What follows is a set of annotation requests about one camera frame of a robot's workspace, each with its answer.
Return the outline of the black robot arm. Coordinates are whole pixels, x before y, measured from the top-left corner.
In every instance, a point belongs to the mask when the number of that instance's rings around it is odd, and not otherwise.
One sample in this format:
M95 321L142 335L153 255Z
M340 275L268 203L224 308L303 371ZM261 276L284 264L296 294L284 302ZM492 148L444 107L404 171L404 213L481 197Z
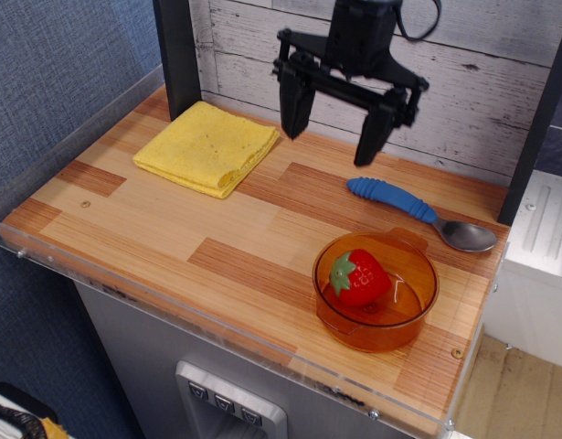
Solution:
M284 28L273 72L280 84L281 128L291 138L308 126L320 92L367 111L355 151L356 166L368 166L394 129L411 126L426 79L390 53L403 31L399 1L337 1L327 36Z

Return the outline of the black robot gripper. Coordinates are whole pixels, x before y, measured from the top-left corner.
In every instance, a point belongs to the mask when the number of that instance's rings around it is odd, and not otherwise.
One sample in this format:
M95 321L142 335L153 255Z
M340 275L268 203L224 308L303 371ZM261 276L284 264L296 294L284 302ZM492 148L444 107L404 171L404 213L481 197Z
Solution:
M273 73L280 83L281 127L291 138L307 127L315 92L365 108L368 114L355 152L355 166L368 166L394 128L411 126L427 81L398 64L390 53L396 28L404 28L400 1L337 1L329 35L289 28L277 34L281 42Z

